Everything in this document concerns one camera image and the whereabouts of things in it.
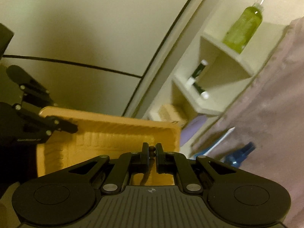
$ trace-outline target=tan box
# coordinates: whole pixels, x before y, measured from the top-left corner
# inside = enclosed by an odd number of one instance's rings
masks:
[[[180,128],[183,128],[188,122],[187,116],[182,108],[172,104],[162,105],[158,111],[158,114],[163,122],[175,123]]]

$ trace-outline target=orange plastic bin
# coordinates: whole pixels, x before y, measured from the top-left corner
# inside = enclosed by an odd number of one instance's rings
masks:
[[[109,116],[91,112],[46,107],[40,116],[57,116],[78,126],[78,132],[55,131],[45,144],[37,146],[38,176],[78,164],[98,155],[118,158],[122,153],[141,151],[143,142],[161,143],[164,151],[179,151],[180,128],[168,122]],[[139,184],[142,174],[134,177]],[[173,178],[152,169],[146,185],[172,185]]]

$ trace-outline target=purple object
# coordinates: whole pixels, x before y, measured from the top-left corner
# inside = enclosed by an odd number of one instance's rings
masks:
[[[204,114],[197,115],[180,133],[179,146],[183,146],[192,136],[204,125],[207,121],[207,116]]]

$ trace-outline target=black seam line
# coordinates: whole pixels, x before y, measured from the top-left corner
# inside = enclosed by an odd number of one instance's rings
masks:
[[[154,59],[156,58],[157,54],[158,54],[159,51],[161,50],[162,46],[164,45],[165,41],[166,41],[167,38],[169,37],[171,31],[173,30],[175,24],[177,23],[177,21],[178,21],[179,18],[181,17],[182,13],[185,11],[185,9],[186,9],[186,7],[188,6],[188,4],[190,3],[190,1],[191,1],[191,0],[187,0],[187,1],[186,1],[185,5],[183,6],[183,8],[181,9],[181,11],[180,11],[179,14],[177,15],[176,19],[174,20],[173,24],[172,24],[171,27],[169,28],[168,32],[166,33],[166,35],[165,35],[164,39],[162,40],[161,44],[160,44],[159,47],[157,48],[157,50],[156,50],[154,56],[152,57],[152,59],[151,59],[149,65],[148,65],[148,67],[146,68],[144,74],[142,75],[140,81],[138,82],[138,85],[137,85],[137,87],[135,88],[135,90],[134,90],[134,92],[133,92],[133,94],[132,94],[132,96],[131,96],[131,98],[130,98],[128,104],[127,104],[127,107],[125,108],[124,113],[123,113],[122,116],[125,116],[125,114],[126,114],[128,108],[129,108],[129,106],[130,106],[130,104],[131,104],[131,102],[132,102],[132,100],[133,100],[133,98],[134,98],[134,96],[135,96],[135,94],[136,94],[136,92],[137,92],[137,90],[138,90],[138,88],[139,88],[141,82],[143,81],[144,77],[145,77],[146,74],[148,73],[148,70],[150,69],[150,67],[151,67],[151,65],[152,65],[152,63],[153,63],[153,61],[154,61]]]
[[[112,72],[116,74],[123,74],[135,78],[141,79],[142,76],[136,75],[136,74],[130,74],[118,70],[113,70],[113,69],[108,69],[108,68],[103,68],[103,67],[98,67],[98,66],[93,66],[93,65],[87,65],[84,63],[75,63],[75,62],[70,62],[70,61],[64,61],[64,60],[58,60],[58,59],[50,59],[50,58],[44,58],[44,57],[35,57],[35,56],[23,56],[23,55],[3,55],[3,57],[6,58],[18,58],[18,59],[29,59],[29,60],[38,60],[38,61],[44,61],[44,62],[53,62],[53,63],[64,63],[64,64],[69,64],[69,65],[74,65],[74,66],[79,66],[79,67],[86,67],[90,69],[97,69],[97,70],[103,70],[107,72]]]

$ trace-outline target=white cabinet door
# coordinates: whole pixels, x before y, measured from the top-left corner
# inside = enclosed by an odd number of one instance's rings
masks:
[[[187,0],[0,0],[6,54],[142,76]]]
[[[60,107],[109,115],[122,115],[139,82],[139,78],[63,63],[16,58],[2,58],[0,63],[22,67]]]

